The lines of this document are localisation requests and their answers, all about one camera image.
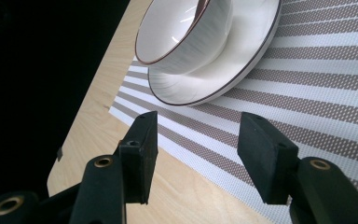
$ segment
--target striped cloth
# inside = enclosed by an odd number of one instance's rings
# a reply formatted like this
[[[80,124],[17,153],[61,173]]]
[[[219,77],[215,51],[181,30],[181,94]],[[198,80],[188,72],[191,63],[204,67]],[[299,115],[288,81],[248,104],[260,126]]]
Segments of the striped cloth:
[[[131,125],[153,110],[160,147],[274,223],[291,222],[288,207],[263,204],[237,155],[241,111],[268,119],[299,158],[333,162],[358,189],[358,0],[282,0],[261,61],[202,105],[160,102],[134,58],[109,112]]]

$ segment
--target bowl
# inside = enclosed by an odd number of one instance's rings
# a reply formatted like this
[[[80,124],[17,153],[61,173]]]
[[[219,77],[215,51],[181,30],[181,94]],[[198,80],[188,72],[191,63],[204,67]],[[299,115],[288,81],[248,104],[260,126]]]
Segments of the bowl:
[[[232,12],[232,0],[154,0],[138,29],[135,56],[154,74],[195,71],[225,47]]]

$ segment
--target white plate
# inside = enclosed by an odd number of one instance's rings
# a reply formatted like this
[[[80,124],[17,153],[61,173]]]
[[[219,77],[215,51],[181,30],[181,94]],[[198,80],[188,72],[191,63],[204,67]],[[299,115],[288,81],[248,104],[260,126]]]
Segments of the white plate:
[[[266,52],[277,29],[281,0],[234,0],[225,48],[212,63],[181,75],[152,74],[153,94],[167,105],[199,105],[237,85]]]

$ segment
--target wooden tabletop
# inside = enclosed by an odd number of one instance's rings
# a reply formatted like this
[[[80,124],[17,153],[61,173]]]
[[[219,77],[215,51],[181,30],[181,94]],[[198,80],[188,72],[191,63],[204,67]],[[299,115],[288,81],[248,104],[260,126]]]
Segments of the wooden tabletop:
[[[48,193],[79,183],[87,162],[112,154],[128,125],[109,114],[134,57],[139,24],[151,0],[131,0],[48,177]],[[158,149],[149,204],[127,204],[128,223],[270,223],[181,161]]]

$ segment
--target placemat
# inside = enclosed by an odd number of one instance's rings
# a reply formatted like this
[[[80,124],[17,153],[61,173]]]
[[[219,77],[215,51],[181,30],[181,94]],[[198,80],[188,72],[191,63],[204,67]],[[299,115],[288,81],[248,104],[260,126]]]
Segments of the placemat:
[[[109,113],[131,125],[153,110],[160,147],[274,223],[291,222],[289,207],[263,204],[238,157],[241,111],[268,119],[299,146],[299,158],[335,163],[358,189],[358,0],[283,0],[261,61],[202,105],[160,102],[134,58]]]

